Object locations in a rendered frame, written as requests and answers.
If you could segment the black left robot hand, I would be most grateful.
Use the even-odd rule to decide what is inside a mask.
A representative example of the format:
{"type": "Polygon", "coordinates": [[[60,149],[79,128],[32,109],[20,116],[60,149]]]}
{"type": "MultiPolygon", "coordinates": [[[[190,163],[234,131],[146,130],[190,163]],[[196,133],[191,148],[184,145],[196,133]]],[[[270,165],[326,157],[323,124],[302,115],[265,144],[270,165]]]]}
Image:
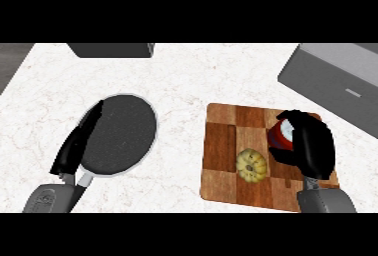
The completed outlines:
{"type": "Polygon", "coordinates": [[[98,101],[87,111],[76,127],[64,139],[50,168],[53,175],[75,174],[84,156],[87,140],[101,117],[101,106],[103,101],[98,101]]]}

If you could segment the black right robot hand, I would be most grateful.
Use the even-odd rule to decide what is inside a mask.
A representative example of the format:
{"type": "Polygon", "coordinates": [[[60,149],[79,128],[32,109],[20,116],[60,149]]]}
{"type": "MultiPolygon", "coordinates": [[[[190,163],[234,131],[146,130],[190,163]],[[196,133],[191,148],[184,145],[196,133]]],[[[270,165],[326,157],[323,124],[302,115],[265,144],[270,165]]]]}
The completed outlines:
{"type": "Polygon", "coordinates": [[[299,110],[284,110],[276,119],[286,119],[293,130],[292,149],[268,147],[274,160],[296,166],[305,177],[327,180],[335,168],[335,145],[326,124],[299,110]]]}

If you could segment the red can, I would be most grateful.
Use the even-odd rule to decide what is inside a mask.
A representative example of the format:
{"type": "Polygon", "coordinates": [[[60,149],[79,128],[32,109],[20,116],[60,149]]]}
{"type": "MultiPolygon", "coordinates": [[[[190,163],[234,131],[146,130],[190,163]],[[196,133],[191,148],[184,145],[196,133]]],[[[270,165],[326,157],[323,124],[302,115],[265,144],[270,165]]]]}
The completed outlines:
{"type": "Polygon", "coordinates": [[[280,119],[268,130],[267,140],[273,148],[292,149],[292,131],[293,127],[286,119],[280,119]]]}

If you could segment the checkered wooden cutting board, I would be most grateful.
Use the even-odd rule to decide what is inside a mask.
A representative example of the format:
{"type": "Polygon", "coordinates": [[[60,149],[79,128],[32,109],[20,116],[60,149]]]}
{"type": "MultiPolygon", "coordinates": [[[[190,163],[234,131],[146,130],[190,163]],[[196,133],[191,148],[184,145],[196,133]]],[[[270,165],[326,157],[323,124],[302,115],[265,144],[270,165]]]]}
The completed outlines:
{"type": "Polygon", "coordinates": [[[280,109],[208,104],[200,175],[205,200],[299,211],[299,169],[276,162],[268,152],[267,133],[280,112],[280,109]],[[256,150],[267,160],[267,175],[258,183],[248,183],[236,170],[236,156],[246,148],[256,150]]]}

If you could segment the dark grey box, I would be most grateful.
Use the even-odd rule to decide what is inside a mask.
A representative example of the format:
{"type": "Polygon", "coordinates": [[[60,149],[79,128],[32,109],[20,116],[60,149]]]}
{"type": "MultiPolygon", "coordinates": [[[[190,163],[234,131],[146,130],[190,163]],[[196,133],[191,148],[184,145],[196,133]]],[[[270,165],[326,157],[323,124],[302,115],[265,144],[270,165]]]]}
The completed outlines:
{"type": "Polygon", "coordinates": [[[150,58],[153,43],[69,43],[79,58],[150,58]]]}

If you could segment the dark grey frying pan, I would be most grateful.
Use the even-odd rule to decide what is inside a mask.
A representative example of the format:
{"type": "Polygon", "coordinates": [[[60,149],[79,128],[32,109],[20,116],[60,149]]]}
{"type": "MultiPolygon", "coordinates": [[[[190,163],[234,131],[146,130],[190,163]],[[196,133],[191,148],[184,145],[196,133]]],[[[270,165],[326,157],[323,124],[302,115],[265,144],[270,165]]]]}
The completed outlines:
{"type": "Polygon", "coordinates": [[[112,177],[134,167],[150,150],[155,134],[156,115],[150,104],[134,95],[107,97],[79,164],[81,187],[90,185],[94,177],[112,177]]]}

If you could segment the yellow squash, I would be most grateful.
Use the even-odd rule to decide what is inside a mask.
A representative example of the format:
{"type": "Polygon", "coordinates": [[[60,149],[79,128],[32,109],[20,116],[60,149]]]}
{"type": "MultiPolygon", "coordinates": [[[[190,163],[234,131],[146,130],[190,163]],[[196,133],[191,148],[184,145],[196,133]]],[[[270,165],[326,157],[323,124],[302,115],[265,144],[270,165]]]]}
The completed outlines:
{"type": "Polygon", "coordinates": [[[267,174],[267,161],[251,148],[246,148],[236,156],[236,170],[239,177],[248,183],[258,183],[267,174]]]}

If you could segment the large grey appliance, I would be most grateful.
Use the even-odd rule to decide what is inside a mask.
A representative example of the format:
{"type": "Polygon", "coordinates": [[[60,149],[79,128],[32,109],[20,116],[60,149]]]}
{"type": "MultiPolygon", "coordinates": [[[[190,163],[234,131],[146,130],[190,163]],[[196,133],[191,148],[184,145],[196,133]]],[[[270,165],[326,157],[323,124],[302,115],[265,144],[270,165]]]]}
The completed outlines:
{"type": "Polygon", "coordinates": [[[277,81],[378,139],[378,43],[299,43],[277,81]]]}

